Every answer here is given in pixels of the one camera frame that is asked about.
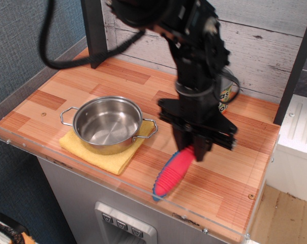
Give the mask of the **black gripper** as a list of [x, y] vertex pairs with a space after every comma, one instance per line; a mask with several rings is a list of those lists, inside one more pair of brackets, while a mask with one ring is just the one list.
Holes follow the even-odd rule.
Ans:
[[176, 85], [178, 99], [161, 98], [160, 119], [171, 124], [178, 150], [194, 146], [197, 162], [201, 162], [212, 145], [228, 150], [236, 145], [237, 127], [219, 111], [220, 86], [212, 85], [199, 92]]

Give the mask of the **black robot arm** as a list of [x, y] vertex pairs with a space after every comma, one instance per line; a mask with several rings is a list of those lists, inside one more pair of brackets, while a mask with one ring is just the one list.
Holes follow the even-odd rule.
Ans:
[[124, 24], [151, 30], [169, 45], [177, 69], [177, 99], [160, 99], [160, 119], [169, 123], [179, 150], [192, 147], [202, 161], [214, 144], [232, 149], [237, 127], [219, 111], [221, 81], [229, 51], [220, 37], [219, 18], [207, 1], [108, 1]]

